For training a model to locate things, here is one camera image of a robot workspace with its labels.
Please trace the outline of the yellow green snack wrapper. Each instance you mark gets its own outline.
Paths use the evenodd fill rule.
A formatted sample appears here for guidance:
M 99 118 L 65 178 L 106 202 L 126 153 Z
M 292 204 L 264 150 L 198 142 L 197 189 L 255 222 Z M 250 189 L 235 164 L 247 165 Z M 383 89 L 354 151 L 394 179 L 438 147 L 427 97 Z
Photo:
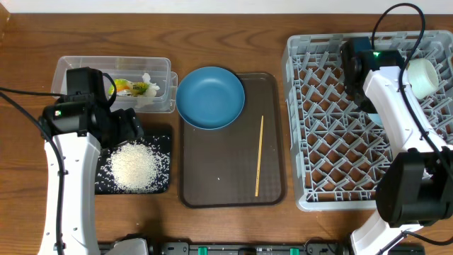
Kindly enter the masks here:
M 126 79 L 115 79 L 115 86 L 110 86 L 108 89 L 108 95 L 112 96 L 113 92 L 116 91 L 118 96 L 131 96 L 138 97 L 143 96 L 148 88 L 151 86 L 150 83 L 146 82 L 133 82 Z

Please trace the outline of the white tissue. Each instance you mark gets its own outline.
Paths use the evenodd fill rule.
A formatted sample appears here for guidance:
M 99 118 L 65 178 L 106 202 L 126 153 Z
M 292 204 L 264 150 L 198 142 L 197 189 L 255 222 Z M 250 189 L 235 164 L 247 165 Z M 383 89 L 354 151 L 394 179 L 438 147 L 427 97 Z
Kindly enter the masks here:
M 142 76 L 142 87 L 140 92 L 137 93 L 137 108 L 143 108 L 151 105 L 154 101 L 154 97 L 157 95 L 160 87 L 156 83 L 151 82 L 151 76 L 149 73 L 144 73 Z

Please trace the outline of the dark blue plate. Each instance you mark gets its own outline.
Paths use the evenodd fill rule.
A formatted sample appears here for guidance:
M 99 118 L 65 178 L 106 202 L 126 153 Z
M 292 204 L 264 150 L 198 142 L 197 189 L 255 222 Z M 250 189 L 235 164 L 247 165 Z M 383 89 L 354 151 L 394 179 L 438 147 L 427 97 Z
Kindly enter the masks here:
M 189 125 L 218 130 L 241 114 L 246 94 L 240 79 L 228 69 L 202 67 L 189 73 L 176 92 L 176 108 Z

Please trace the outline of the wooden chopstick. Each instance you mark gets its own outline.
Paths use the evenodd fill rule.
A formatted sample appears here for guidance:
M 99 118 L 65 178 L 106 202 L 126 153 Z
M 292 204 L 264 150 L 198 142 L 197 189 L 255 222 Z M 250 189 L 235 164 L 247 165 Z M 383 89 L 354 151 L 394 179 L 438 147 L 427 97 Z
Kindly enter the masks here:
M 255 187 L 255 197 L 259 196 L 259 184 L 260 184 L 260 167 L 261 167 L 261 158 L 262 158 L 262 148 L 263 148 L 263 129 L 264 129 L 264 116 L 261 116 L 260 119 L 260 134 L 258 141 L 258 160 L 256 168 L 256 187 Z

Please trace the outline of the light blue bowl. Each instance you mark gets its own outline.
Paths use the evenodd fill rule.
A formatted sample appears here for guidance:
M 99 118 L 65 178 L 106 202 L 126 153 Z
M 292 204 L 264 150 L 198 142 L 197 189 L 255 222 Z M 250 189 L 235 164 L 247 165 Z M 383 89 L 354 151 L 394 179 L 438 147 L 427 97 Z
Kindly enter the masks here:
M 376 125 L 382 126 L 382 120 L 377 113 L 368 113 L 368 118 Z

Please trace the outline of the mint green bowl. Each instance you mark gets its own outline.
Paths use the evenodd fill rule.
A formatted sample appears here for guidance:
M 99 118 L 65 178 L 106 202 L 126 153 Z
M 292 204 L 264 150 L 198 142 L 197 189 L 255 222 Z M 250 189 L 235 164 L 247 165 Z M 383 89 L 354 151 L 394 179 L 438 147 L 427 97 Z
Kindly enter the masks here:
M 439 89 L 434 65 L 425 58 L 413 59 L 408 63 L 408 80 L 417 99 L 424 99 Z

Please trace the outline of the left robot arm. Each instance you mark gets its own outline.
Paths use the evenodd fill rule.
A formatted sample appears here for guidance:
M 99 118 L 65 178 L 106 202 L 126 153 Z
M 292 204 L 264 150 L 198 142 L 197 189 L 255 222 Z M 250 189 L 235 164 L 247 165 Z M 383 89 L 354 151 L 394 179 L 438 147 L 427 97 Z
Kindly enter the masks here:
M 40 254 L 99 254 L 95 175 L 102 149 L 144 134 L 134 109 L 111 111 L 108 74 L 82 67 L 67 71 L 67 93 L 44 108 L 42 126 L 48 183 Z

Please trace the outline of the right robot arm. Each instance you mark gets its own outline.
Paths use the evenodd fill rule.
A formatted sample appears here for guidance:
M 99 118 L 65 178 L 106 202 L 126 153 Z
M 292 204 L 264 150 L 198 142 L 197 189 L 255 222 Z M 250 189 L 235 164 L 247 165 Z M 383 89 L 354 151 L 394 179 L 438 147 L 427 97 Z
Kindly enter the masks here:
M 388 254 L 408 235 L 452 216 L 452 146 L 426 118 L 398 50 L 374 50 L 369 38 L 358 37 L 343 43 L 340 56 L 347 94 L 379 116 L 394 158 L 377 184 L 377 209 L 341 252 Z

